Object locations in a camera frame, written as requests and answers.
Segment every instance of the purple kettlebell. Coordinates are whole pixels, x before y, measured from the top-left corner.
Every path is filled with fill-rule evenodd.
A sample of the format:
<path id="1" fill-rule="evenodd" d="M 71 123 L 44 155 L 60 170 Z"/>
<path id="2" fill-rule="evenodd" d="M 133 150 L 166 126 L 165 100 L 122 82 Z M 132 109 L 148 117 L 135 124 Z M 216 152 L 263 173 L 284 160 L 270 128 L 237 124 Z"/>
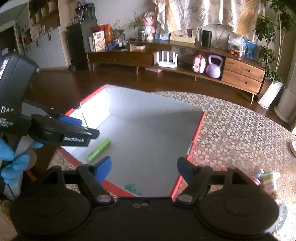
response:
<path id="1" fill-rule="evenodd" d="M 217 58 L 221 61 L 220 65 L 216 65 L 216 64 L 213 64 L 212 61 L 211 61 L 211 58 Z M 218 56 L 218 55 L 214 55 L 214 54 L 211 54 L 209 56 L 209 65 L 207 66 L 207 69 L 206 69 L 206 72 L 208 74 L 208 76 L 212 77 L 212 78 L 219 78 L 220 75 L 221 75 L 221 66 L 223 64 L 223 59 Z"/>

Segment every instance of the green battery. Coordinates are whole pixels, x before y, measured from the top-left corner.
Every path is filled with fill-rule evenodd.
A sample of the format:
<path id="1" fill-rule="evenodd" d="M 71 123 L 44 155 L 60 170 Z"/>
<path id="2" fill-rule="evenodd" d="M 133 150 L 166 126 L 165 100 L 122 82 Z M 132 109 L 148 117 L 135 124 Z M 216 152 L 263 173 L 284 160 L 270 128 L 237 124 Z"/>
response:
<path id="1" fill-rule="evenodd" d="M 111 140 L 106 138 L 100 145 L 98 145 L 87 157 L 86 160 L 88 162 L 92 162 L 97 155 L 99 155 L 107 146 L 109 146 Z"/>

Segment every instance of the floral curtain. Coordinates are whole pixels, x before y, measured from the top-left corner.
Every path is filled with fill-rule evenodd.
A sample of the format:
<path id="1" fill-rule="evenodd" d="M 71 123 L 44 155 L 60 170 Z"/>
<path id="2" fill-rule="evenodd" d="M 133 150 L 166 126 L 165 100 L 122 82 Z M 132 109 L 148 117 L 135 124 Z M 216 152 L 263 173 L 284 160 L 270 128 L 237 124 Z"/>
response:
<path id="1" fill-rule="evenodd" d="M 153 0 L 153 2 L 158 7 L 157 21 L 164 33 L 209 24 L 231 26 L 236 32 L 242 18 L 244 21 L 248 20 L 243 25 L 247 26 L 249 31 L 249 28 L 255 28 L 254 24 L 261 8 L 261 0 Z"/>

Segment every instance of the wooden tv cabinet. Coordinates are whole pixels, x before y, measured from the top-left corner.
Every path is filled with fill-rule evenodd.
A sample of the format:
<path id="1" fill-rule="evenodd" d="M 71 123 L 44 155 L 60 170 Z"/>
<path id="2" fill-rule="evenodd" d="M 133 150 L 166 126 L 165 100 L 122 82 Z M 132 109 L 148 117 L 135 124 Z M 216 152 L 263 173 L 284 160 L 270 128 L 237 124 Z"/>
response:
<path id="1" fill-rule="evenodd" d="M 257 61 L 244 57 L 238 58 L 225 50 L 190 43 L 164 40 L 153 40 L 142 43 L 146 45 L 146 49 L 141 52 L 123 50 L 89 52 L 86 53 L 87 59 L 93 64 L 93 70 L 95 67 L 94 63 L 121 64 L 136 66 L 136 74 L 138 74 L 139 67 L 146 67 L 191 75 L 194 76 L 194 81 L 199 77 L 219 82 L 251 93 L 251 103 L 253 102 L 254 95 L 258 95 L 262 89 L 266 70 Z M 205 71 L 202 74 L 196 73 L 192 70 L 192 64 L 178 64 L 173 69 L 159 67 L 157 65 L 156 53 L 162 50 L 171 51 L 172 46 L 196 49 L 204 56 L 210 54 L 221 56 L 224 60 L 221 68 L 221 76 L 218 79 L 214 79 L 209 77 Z"/>

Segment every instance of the drawer handle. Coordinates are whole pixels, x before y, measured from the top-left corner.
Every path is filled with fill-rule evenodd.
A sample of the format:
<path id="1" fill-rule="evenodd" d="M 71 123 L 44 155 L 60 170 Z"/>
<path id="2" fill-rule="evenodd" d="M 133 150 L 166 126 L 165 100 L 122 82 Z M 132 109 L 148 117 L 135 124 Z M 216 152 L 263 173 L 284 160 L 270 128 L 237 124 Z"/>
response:
<path id="1" fill-rule="evenodd" d="M 247 84 L 246 81 L 243 81 L 243 80 L 241 80 L 241 79 L 238 79 L 238 81 L 239 81 L 239 82 L 244 82 L 245 84 Z"/>
<path id="2" fill-rule="evenodd" d="M 248 72 L 251 72 L 251 70 L 246 69 L 246 68 L 244 68 L 244 67 L 241 67 L 241 69 L 246 70 L 246 71 L 248 71 Z"/>

